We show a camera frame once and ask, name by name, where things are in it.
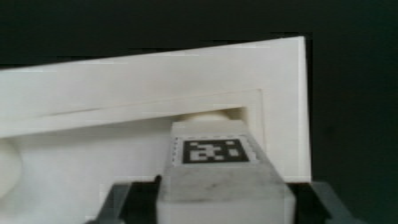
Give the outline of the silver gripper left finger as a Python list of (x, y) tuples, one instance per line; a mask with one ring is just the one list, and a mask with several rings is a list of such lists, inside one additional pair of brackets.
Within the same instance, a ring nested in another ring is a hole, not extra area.
[(162, 176), (112, 185), (98, 216), (85, 224), (158, 224), (156, 198)]

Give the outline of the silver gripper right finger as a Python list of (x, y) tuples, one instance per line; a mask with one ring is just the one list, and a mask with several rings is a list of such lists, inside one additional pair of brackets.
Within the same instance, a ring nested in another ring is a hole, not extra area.
[(297, 198), (293, 224), (368, 224), (354, 216), (327, 182), (288, 186)]

